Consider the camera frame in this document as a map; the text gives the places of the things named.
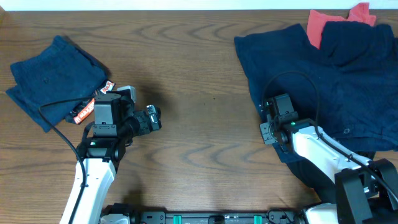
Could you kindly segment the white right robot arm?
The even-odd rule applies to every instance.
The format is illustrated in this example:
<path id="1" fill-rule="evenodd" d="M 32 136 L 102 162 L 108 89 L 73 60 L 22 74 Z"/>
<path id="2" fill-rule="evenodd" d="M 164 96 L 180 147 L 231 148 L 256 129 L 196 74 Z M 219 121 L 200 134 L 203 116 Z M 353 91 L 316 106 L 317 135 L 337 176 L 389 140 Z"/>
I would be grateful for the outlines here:
<path id="1" fill-rule="evenodd" d="M 335 202 L 305 209 L 297 223 L 397 223 L 397 169 L 329 137 L 310 119 L 260 125 L 265 144 L 279 143 L 310 161 L 335 185 Z"/>

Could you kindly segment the navy blue shorts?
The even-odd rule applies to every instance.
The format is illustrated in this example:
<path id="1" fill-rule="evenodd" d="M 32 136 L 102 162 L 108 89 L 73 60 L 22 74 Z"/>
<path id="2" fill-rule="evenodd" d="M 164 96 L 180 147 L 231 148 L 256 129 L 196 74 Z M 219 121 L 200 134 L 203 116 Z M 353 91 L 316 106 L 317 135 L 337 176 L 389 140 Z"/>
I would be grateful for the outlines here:
<path id="1" fill-rule="evenodd" d="M 235 37 L 236 54 L 261 119 L 264 97 L 288 94 L 352 151 L 397 149 L 397 37 L 387 24 L 327 22 L 320 48 L 300 24 Z"/>

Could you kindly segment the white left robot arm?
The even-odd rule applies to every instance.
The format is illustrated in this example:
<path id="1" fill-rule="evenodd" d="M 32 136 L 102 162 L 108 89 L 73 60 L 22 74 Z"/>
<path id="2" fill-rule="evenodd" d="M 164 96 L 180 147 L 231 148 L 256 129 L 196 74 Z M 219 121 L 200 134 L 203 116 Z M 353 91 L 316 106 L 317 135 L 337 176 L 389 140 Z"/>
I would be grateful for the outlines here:
<path id="1" fill-rule="evenodd" d="M 119 163 L 134 137 L 161 129 L 161 111 L 154 105 L 135 109 L 134 95 L 111 91 L 93 100 L 95 120 L 83 132 L 77 151 L 75 181 L 61 223 L 138 223 L 126 204 L 105 207 Z"/>

